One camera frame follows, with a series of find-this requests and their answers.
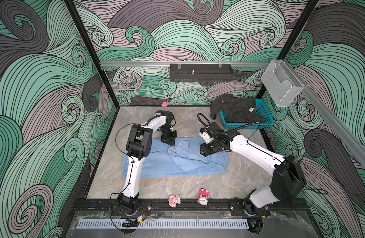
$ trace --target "pile of dark clothing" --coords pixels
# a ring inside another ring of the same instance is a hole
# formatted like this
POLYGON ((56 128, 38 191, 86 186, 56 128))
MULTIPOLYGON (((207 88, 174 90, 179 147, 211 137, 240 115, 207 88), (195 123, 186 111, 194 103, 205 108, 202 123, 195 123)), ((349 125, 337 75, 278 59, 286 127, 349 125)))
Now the pile of dark clothing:
POLYGON ((216 114, 222 111, 227 115, 227 123, 251 123, 260 121, 264 123, 263 117, 255 113, 255 98, 235 98, 232 94, 222 94, 214 100, 210 106, 210 117, 214 120, 216 114))

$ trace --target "marble surface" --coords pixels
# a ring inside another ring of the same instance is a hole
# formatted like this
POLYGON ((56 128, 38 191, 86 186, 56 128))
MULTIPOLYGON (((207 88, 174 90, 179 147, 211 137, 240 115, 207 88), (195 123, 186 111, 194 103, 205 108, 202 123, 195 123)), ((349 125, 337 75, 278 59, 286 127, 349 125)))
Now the marble surface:
MULTIPOLYGON (((157 110, 167 110, 176 118, 178 137, 196 137, 203 125, 197 119, 197 113, 206 115, 210 121, 210 107, 121 107, 109 140, 104 149, 97 173, 87 198, 109 198, 111 193, 122 191, 125 180, 122 179, 123 154, 115 145, 118 130, 129 123, 144 123, 157 110)), ((219 114, 215 120, 222 126, 219 114)), ((118 146, 125 149, 131 126, 125 127, 117 137, 118 146)), ((240 130, 245 137, 254 130, 240 130)), ((160 138, 161 132, 153 134, 160 138)), ((265 147, 259 131, 250 139, 265 147)), ((140 180, 140 198, 168 198, 171 194, 179 194, 181 198, 196 198, 200 188, 209 190, 209 198, 244 198, 254 188, 261 188, 271 183, 271 176, 254 162, 234 152, 228 153, 230 163, 226 174, 192 177, 150 178, 140 180)))

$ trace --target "wave pattern wall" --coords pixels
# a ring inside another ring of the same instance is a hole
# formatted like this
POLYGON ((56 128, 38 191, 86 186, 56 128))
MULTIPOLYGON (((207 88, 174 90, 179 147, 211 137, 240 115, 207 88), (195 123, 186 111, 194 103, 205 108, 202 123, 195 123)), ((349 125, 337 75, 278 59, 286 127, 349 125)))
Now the wave pattern wall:
MULTIPOLYGON (((287 26, 294 24, 307 4, 306 0, 75 2, 100 60, 223 62, 276 59, 292 31, 287 26)), ((168 83, 168 69, 106 70, 113 72, 110 80, 122 105, 164 101, 207 105, 223 93, 256 96, 262 85, 254 80, 260 78, 259 69, 237 69, 237 82, 211 86, 168 83)))
MULTIPOLYGON (((365 146, 365 1, 320 1, 286 61, 365 146)), ((276 108, 268 93, 263 100, 276 120, 265 128, 275 150, 295 155, 309 186, 329 192, 299 195, 324 237, 365 238, 365 169, 359 158, 304 95, 288 108, 276 108)))
POLYGON ((63 0, 0 0, 0 238, 60 237, 83 196, 115 108, 80 42, 63 0))

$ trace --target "folded blue shirt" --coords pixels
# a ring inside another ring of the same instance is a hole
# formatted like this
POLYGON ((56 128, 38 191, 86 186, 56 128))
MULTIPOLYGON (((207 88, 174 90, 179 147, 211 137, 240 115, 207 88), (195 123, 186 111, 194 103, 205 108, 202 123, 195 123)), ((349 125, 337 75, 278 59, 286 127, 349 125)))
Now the folded blue shirt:
MULTIPOLYGON (((230 159, 222 151, 207 157, 200 154, 200 145, 205 143, 202 137, 176 138, 176 146, 152 139, 152 148, 145 158, 140 179, 199 176, 224 174, 230 159)), ((128 155, 124 155, 122 178, 126 178, 128 155)))

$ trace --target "teal basket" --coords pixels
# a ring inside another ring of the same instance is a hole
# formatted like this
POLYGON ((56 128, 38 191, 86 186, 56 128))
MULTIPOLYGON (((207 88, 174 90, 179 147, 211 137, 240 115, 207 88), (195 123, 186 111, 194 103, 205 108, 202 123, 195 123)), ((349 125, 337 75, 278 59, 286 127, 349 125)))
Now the teal basket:
MULTIPOLYGON (((263 129, 266 126, 272 126, 274 124, 274 119, 272 119, 272 116, 270 114, 270 112, 267 109, 266 104, 261 100, 256 98, 255 99, 255 104, 256 104, 256 108, 255 108, 255 113, 258 116, 263 117, 265 123, 261 123, 261 126, 259 127, 259 129, 263 129)), ((224 128, 225 129, 235 129, 237 127, 246 125, 246 123, 227 123, 225 121, 225 118, 227 117, 222 111, 220 111, 221 113, 221 118, 222 118, 222 122, 224 124, 224 128)), ((258 129, 259 124, 255 124, 252 126, 248 126, 245 129, 249 129, 249 130, 256 130, 258 129)))

